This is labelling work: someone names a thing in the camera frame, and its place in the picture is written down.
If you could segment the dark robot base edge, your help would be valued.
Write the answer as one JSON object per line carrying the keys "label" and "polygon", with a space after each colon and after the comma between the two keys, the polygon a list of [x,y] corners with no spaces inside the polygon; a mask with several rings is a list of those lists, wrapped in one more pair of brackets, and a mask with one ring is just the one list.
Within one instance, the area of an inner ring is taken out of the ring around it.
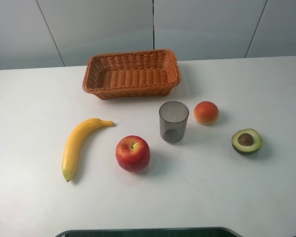
{"label": "dark robot base edge", "polygon": [[240,237],[224,228],[174,228],[174,229],[132,229],[132,230],[71,230],[57,237]]}

